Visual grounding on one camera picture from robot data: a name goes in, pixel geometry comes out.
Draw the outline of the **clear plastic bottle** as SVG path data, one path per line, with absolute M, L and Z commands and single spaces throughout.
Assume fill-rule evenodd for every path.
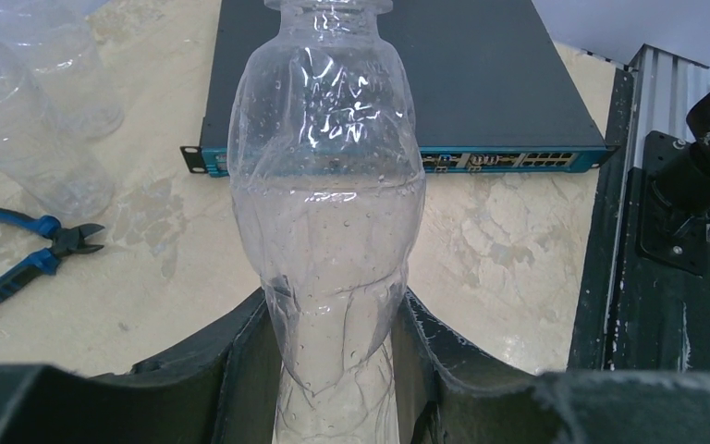
M 116 88 L 88 22 L 62 1 L 0 1 L 0 42 L 32 71 L 67 129 L 82 139 L 117 130 Z

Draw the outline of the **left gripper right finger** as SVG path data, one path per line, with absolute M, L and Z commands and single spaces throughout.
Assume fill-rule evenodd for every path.
M 710 443 L 710 372 L 504 363 L 407 292 L 391 330 L 403 443 Z

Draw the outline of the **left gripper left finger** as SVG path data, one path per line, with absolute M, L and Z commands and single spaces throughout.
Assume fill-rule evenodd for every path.
M 0 364 L 0 443 L 268 443 L 280 366 L 256 290 L 123 375 Z

